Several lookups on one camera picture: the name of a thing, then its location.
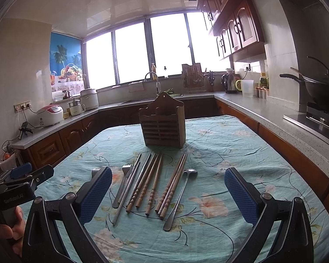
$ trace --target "white ceiling panel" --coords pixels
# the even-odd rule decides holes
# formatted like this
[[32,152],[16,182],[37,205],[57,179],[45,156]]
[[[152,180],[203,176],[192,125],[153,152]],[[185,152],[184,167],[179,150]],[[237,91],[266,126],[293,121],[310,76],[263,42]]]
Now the white ceiling panel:
[[49,23],[56,31],[87,37],[133,18],[196,5],[188,0],[16,0],[5,17]]

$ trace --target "metal screw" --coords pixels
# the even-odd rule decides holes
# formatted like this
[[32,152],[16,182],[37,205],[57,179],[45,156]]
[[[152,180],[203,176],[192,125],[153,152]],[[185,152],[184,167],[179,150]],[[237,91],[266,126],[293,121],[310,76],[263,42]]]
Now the metal screw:
[[303,203],[302,199],[299,198],[299,197],[296,197],[295,198],[295,202],[297,202],[298,204],[302,204]]
[[34,203],[35,203],[35,204],[38,204],[38,203],[41,202],[42,199],[43,199],[42,197],[36,197],[36,198],[34,199]]
[[68,193],[65,197],[67,200],[71,200],[74,198],[74,193]]
[[270,200],[272,198],[272,195],[269,193],[263,193],[262,194],[263,199],[265,200]]

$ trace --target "white rice cooker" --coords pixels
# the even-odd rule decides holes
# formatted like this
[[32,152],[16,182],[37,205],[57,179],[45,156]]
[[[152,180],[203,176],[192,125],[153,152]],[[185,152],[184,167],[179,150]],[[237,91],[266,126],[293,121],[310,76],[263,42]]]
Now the white rice cooker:
[[54,125],[63,120],[63,109],[57,105],[48,105],[36,113],[42,127]]
[[85,106],[86,111],[97,109],[97,91],[95,89],[85,89],[80,91],[80,102]]

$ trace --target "blue textured pad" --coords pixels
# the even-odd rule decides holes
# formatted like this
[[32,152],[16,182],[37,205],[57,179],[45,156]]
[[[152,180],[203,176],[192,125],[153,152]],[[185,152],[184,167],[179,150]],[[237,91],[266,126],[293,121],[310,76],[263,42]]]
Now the blue textured pad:
[[107,190],[110,188],[111,183],[112,171],[110,168],[106,168],[80,203],[79,221],[82,225],[93,219],[93,216],[95,215]]
[[32,171],[32,165],[30,163],[23,164],[13,170],[11,170],[10,177],[11,179],[18,179],[23,175]]
[[258,205],[230,168],[225,171],[224,183],[245,221],[255,225],[260,217]]

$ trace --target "power socket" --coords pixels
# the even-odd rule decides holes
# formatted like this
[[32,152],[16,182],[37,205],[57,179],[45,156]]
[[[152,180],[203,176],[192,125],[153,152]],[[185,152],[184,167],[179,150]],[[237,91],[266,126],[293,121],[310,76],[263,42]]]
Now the power socket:
[[29,101],[25,101],[23,103],[20,103],[20,104],[16,104],[14,105],[14,109],[15,109],[15,112],[19,112],[19,111],[22,111],[22,106],[23,106],[23,109],[26,110],[28,108],[31,108],[32,107],[32,101],[29,100]]

